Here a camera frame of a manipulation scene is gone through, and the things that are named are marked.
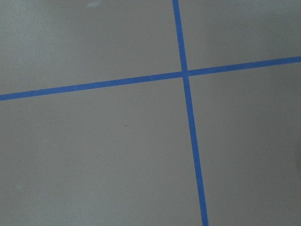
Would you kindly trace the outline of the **blue tape grid lines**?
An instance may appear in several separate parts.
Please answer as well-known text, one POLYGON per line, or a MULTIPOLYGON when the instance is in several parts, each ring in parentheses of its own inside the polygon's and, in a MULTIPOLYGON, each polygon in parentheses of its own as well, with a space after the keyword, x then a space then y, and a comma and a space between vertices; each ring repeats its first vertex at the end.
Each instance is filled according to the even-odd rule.
POLYGON ((300 63, 301 57, 293 56, 293 57, 285 57, 285 58, 278 58, 278 59, 270 59, 270 60, 263 60, 263 61, 256 61, 256 62, 247 62, 247 63, 240 63, 240 64, 234 64, 234 65, 222 65, 222 66, 190 70, 190 69, 188 69, 187 57, 186 57, 186 52, 185 52, 184 35, 183 35, 183 30, 182 30, 182 20, 181 20, 181 13, 180 13, 180 4, 177 0, 174 0, 172 2, 172 4, 173 4, 174 21, 175 21, 176 35, 177 35, 177 42, 178 42, 178 51, 179 51, 179 57, 180 57, 180 62, 181 62, 181 70, 180 71, 132 77, 132 78, 124 78, 124 79, 117 79, 117 80, 109 80, 109 81, 99 81, 99 82, 92 82, 92 83, 85 83, 85 84, 78 84, 78 85, 62 86, 62 87, 55 87, 55 88, 48 88, 48 89, 38 89, 38 90, 30 90, 30 91, 2 94, 0 96, 0 99, 1 99, 1 101, 7 101, 7 100, 13 100, 13 99, 28 98, 28 97, 38 97, 38 96, 60 94, 60 93, 67 93, 67 92, 76 92, 76 91, 89 90, 89 89, 100 89, 100 88, 106 88, 106 87, 138 84, 138 83, 143 83, 143 82, 162 81, 162 80, 170 80, 170 79, 175 79, 175 78, 182 78, 184 94, 185 94, 186 111, 187 111, 189 129, 190 129, 190 141, 191 141, 191 146, 192 146, 194 169, 195 169, 196 182, 197 182, 197 188, 198 188, 198 199, 199 199, 199 205, 200 205, 201 220, 202 220, 202 225, 207 226, 207 225, 209 225, 209 220, 208 220, 208 213, 207 213, 207 206, 206 206, 206 196, 205 196, 205 189, 204 189, 204 182, 203 182, 203 175, 202 175, 201 158, 199 155, 199 146, 198 146, 198 139, 197 139, 196 125, 195 125, 195 117, 194 117, 194 112, 193 112, 193 102, 192 102, 189 78, 192 76, 200 76, 200 75, 206 75, 206 74, 215 74, 215 73, 261 68, 261 67, 270 67, 270 66, 276 66, 276 65, 300 63))

